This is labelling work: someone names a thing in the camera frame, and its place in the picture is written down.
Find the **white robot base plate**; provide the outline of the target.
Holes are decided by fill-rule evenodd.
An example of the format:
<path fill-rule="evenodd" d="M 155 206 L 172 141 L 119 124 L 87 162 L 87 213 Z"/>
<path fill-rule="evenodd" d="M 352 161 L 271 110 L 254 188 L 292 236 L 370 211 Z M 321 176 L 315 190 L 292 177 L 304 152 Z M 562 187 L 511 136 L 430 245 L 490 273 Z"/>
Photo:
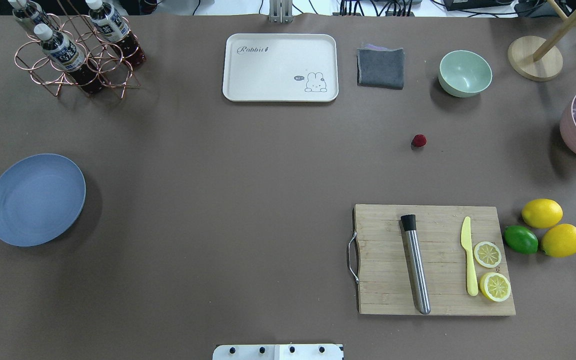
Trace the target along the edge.
<path fill-rule="evenodd" d="M 343 360 L 342 344 L 222 344 L 215 347 L 213 360 Z"/>

